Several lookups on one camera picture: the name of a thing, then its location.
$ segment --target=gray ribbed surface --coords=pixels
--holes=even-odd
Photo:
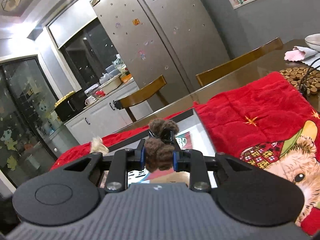
[[[183,183],[132,184],[108,194],[91,215],[74,224],[42,228],[22,223],[10,240],[305,240],[294,223],[274,228],[241,224],[226,216],[209,194],[195,193]]]

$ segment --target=pendant light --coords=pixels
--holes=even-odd
[[[2,0],[1,6],[4,11],[13,11],[21,2],[21,0]]]

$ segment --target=metal bolt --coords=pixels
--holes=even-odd
[[[197,190],[207,190],[209,188],[208,183],[200,181],[200,182],[196,182],[193,187]]]
[[[119,190],[122,187],[122,184],[120,182],[110,182],[107,184],[108,190]]]

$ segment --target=orange square sticker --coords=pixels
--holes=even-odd
[[[134,26],[137,26],[137,25],[140,24],[139,19],[135,19],[135,20],[133,20],[132,22],[133,22],[133,25],[134,25]]]

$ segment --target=chair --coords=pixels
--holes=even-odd
[[[210,84],[211,82],[237,70],[238,68],[241,68],[244,65],[247,65],[248,63],[262,57],[263,55],[273,51],[274,49],[277,49],[283,45],[280,38],[276,38],[272,41],[269,41],[268,43],[262,45],[261,47],[248,52],[247,54],[244,54],[240,57],[237,57],[233,60],[230,60],[229,62],[222,64],[220,66],[217,66],[213,69],[204,71],[200,74],[196,75],[196,78],[198,80],[198,83],[201,87],[206,86],[207,84]]]
[[[134,117],[129,107],[135,106],[137,104],[142,103],[143,101],[146,101],[147,99],[151,98],[154,94],[156,94],[159,97],[160,101],[162,102],[162,104],[164,104],[164,106],[167,106],[169,104],[168,101],[164,98],[164,96],[160,93],[160,89],[163,88],[166,84],[167,82],[165,81],[164,76],[161,75],[156,80],[152,81],[150,84],[146,85],[140,90],[134,92],[133,94],[127,97],[113,101],[113,103],[117,109],[125,109],[127,111],[127,114],[130,116],[132,122],[135,122],[136,118]]]

